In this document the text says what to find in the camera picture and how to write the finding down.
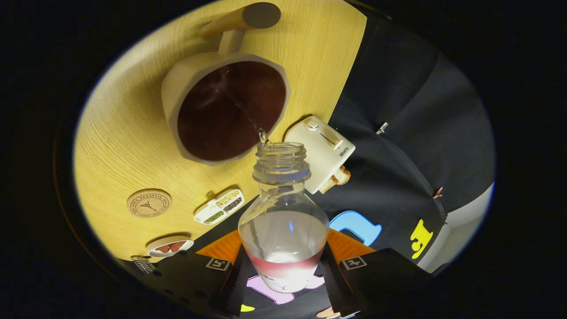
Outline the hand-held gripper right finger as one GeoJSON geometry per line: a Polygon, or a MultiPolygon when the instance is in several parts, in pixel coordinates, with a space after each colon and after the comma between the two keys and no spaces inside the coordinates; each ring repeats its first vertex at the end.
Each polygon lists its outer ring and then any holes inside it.
{"type": "Polygon", "coordinates": [[[433,277],[392,248],[377,251],[336,230],[329,230],[321,267],[332,308],[344,317],[391,317],[433,277]]]}

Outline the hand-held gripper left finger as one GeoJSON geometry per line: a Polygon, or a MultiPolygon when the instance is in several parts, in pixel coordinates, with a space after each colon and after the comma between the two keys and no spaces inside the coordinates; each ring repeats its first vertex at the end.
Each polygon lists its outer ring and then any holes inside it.
{"type": "Polygon", "coordinates": [[[239,317],[246,287],[246,252],[235,230],[197,252],[159,262],[151,288],[197,317],[239,317]]]}

